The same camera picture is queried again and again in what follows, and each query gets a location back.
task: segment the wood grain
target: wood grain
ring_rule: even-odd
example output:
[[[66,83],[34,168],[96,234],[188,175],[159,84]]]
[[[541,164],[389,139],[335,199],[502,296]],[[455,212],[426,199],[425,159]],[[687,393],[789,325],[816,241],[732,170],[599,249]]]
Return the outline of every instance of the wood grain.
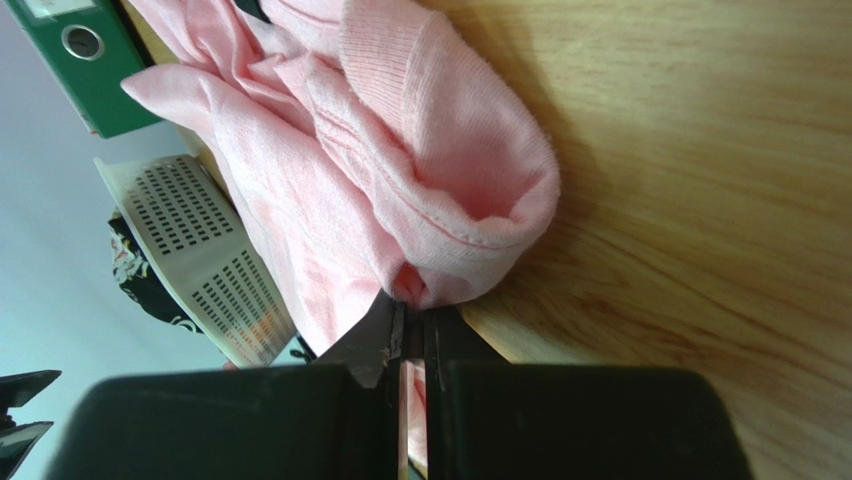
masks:
[[[514,361],[698,370],[758,478],[852,478],[852,2],[422,3],[562,164],[468,322]]]

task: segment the ribbed cuff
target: ribbed cuff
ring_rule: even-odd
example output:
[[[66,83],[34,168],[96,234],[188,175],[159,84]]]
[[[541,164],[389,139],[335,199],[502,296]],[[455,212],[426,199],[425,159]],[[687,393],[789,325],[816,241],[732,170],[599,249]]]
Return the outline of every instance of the ribbed cuff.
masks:
[[[351,0],[343,12],[340,58],[358,97],[396,133],[408,61],[431,14],[409,0]]]

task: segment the pink clothing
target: pink clothing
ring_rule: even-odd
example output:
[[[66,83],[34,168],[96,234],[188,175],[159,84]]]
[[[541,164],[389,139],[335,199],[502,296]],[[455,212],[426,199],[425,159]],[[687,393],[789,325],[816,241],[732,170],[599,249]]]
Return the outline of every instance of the pink clothing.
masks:
[[[294,322],[322,353],[384,288],[482,295],[547,228],[553,152],[440,13],[409,0],[132,0],[181,65],[123,87],[195,130]],[[425,460],[422,376],[411,455]]]

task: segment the binder ring hole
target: binder ring hole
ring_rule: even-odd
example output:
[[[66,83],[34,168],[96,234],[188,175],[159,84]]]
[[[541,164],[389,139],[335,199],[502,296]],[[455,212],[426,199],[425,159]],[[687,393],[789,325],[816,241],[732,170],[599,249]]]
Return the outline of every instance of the binder ring hole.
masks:
[[[104,53],[100,35],[82,25],[68,25],[62,29],[62,46],[71,55],[82,60],[95,60]]]

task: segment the sweater sleeve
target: sweater sleeve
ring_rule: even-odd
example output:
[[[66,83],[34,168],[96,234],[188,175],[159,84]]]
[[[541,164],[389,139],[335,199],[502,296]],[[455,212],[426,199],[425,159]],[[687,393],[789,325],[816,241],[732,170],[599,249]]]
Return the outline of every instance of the sweater sleeve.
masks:
[[[398,200],[464,244],[463,261],[511,265],[547,228],[559,195],[535,119],[441,13],[409,0],[350,0],[340,35],[353,92],[407,154],[395,172],[407,177],[393,188]],[[429,200],[436,192],[440,205]]]

